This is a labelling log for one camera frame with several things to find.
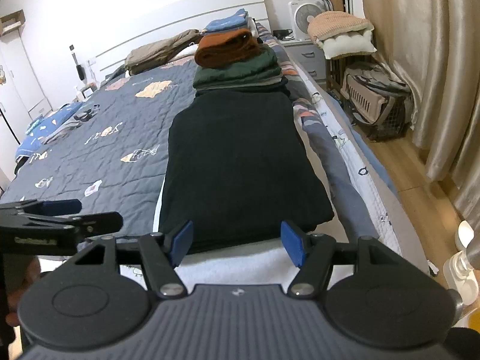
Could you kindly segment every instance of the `headboard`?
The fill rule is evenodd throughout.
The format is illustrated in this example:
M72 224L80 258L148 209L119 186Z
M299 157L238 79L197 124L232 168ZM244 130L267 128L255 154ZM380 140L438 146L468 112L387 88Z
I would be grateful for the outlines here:
M96 26L92 32L104 36L91 39L89 44L84 37L82 57L95 61L92 68L101 81L123 64L131 50L190 28L201 30L239 8L248 10L251 17L270 29L264 0L180 0L121 23L99 24L100 28Z

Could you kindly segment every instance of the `gray nightstand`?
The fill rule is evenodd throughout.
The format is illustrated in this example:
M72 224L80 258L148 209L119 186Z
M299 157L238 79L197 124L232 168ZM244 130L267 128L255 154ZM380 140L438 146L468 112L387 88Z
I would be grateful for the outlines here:
M325 55L311 40L279 40L288 53L311 75L318 83L325 83Z

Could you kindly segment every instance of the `gray ribbed panel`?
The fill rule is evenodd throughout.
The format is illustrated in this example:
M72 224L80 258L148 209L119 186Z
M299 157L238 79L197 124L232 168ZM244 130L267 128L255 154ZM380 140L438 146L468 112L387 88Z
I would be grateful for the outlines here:
M245 292L235 296L237 289ZM88 353L39 346L28 360L410 360L454 359L440 347L382 352L358 345L328 325L311 301L280 286L198 285L187 298L163 302L148 323L116 345Z

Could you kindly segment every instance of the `curtain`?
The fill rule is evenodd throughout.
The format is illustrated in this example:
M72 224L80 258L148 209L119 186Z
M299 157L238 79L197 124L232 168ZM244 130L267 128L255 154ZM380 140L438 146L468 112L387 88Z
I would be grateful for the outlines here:
M427 176L450 174L455 207L480 230L480 0L363 0L378 53L413 94Z

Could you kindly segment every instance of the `fan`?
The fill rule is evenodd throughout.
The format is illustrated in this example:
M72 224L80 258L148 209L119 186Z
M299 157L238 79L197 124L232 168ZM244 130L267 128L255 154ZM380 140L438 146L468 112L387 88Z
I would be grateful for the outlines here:
M309 39L307 28L314 17L333 10L330 0L292 1L289 8L293 36L299 41Z

